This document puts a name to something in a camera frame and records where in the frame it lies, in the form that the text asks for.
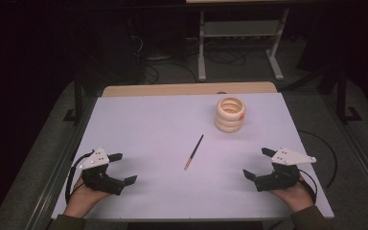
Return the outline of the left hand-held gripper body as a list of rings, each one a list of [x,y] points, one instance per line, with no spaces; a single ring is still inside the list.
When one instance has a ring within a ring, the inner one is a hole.
[[[110,163],[104,148],[98,148],[89,153],[87,158],[78,165],[81,177],[86,187],[108,194],[119,195],[125,187],[123,180],[110,177],[106,171]]]

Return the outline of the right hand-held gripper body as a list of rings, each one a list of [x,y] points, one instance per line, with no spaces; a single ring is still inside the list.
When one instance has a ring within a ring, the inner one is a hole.
[[[267,175],[256,176],[253,181],[259,192],[287,189],[293,187],[300,178],[299,164],[315,163],[316,158],[295,150],[280,148],[269,157],[273,171]]]

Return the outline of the cream ribbed holder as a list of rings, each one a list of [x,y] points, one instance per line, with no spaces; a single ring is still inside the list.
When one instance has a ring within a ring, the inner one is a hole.
[[[223,132],[232,133],[242,127],[246,106],[237,98],[223,98],[216,106],[216,127]]]

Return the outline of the black chopstick with orange end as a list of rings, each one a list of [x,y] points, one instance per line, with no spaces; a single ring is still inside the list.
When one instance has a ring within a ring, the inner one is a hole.
[[[191,155],[190,155],[189,159],[187,160],[187,162],[186,162],[186,164],[185,164],[185,166],[184,166],[184,171],[187,171],[187,170],[188,170],[188,168],[189,168],[189,166],[191,165],[191,162],[192,162],[192,160],[193,160],[194,156],[196,155],[196,152],[197,152],[197,150],[198,150],[198,148],[199,148],[199,146],[200,146],[200,144],[201,144],[201,142],[202,142],[203,138],[204,138],[204,134],[202,134],[202,135],[200,136],[199,140],[197,141],[197,143],[196,143],[196,145],[195,145],[195,148],[193,149],[193,151],[192,151],[192,153],[191,153]]]

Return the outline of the person's right hand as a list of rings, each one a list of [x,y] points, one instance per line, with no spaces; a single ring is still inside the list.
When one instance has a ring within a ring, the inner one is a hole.
[[[314,205],[310,193],[300,183],[287,189],[273,190],[270,193],[280,198],[292,213],[302,211]]]

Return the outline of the person's left hand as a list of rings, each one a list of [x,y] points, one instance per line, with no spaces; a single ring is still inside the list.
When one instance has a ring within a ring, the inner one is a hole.
[[[80,178],[74,186],[67,206],[63,212],[65,216],[82,219],[101,200],[109,197],[108,193],[94,191],[83,184]]]

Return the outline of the black metal stand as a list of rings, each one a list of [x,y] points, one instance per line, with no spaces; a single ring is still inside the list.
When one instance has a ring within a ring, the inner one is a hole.
[[[74,79],[74,107],[72,109],[68,109],[63,121],[64,122],[73,122],[77,124],[82,115],[82,85],[81,85],[81,76],[80,74],[76,74]]]
[[[337,90],[336,90],[336,115],[339,120],[347,125],[349,122],[361,121],[362,118],[357,110],[352,106],[346,105],[347,77],[344,69],[339,67],[336,71]]]

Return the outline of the white metal stand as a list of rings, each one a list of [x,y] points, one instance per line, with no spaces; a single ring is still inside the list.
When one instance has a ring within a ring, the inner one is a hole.
[[[202,11],[199,14],[198,79],[207,80],[204,56],[205,38],[273,36],[274,43],[270,49],[265,50],[265,54],[275,79],[282,81],[284,75],[276,59],[276,52],[287,23],[288,13],[289,9],[282,10],[280,18],[276,20],[206,21],[205,12]]]

